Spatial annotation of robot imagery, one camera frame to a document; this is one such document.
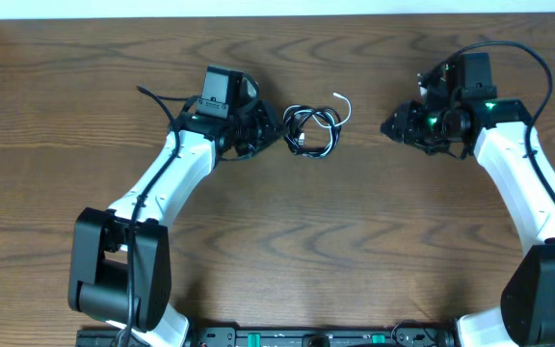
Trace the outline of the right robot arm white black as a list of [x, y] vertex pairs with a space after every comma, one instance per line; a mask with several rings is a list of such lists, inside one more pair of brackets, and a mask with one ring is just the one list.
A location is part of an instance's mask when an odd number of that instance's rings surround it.
[[422, 101], [401, 104], [381, 125], [392, 141], [428, 155], [462, 145], [495, 184], [514, 222], [523, 258], [498, 307], [462, 316], [461, 346], [555, 346], [555, 172], [534, 117], [502, 99], [489, 55], [458, 53], [419, 76]]

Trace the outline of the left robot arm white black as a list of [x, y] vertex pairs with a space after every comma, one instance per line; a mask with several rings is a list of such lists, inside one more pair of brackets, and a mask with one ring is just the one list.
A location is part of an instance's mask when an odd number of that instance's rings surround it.
[[233, 106], [192, 97], [169, 121], [142, 177], [107, 209], [85, 208], [73, 228], [68, 305], [118, 328], [116, 346], [187, 342], [191, 323], [170, 303], [169, 229], [225, 152], [252, 158], [283, 129], [266, 100]]

